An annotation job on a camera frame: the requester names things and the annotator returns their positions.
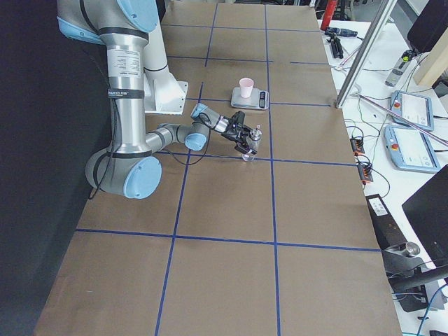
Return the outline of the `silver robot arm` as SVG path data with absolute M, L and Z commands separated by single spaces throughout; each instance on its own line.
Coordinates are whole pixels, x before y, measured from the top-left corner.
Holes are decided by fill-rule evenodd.
M 90 185 L 107 193 L 143 199 L 162 177 L 158 151 L 179 143 L 192 151 L 217 132 L 244 155 L 255 155 L 261 130 L 244 122 L 243 112 L 225 117 L 204 104 L 192 111 L 190 125 L 165 123 L 146 129 L 146 114 L 183 110 L 188 85 L 169 70 L 154 1 L 59 1 L 59 29 L 66 37 L 107 49 L 108 98 L 112 140 L 85 167 Z

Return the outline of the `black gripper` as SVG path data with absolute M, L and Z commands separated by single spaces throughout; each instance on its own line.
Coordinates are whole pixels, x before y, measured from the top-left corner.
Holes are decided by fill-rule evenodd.
M 245 112 L 238 111 L 230 119 L 225 131 L 221 134 L 224 138 L 235 142 L 234 149 L 242 155 L 256 155 L 257 150 L 247 146 L 246 138 L 250 136 L 253 129 L 244 124 Z

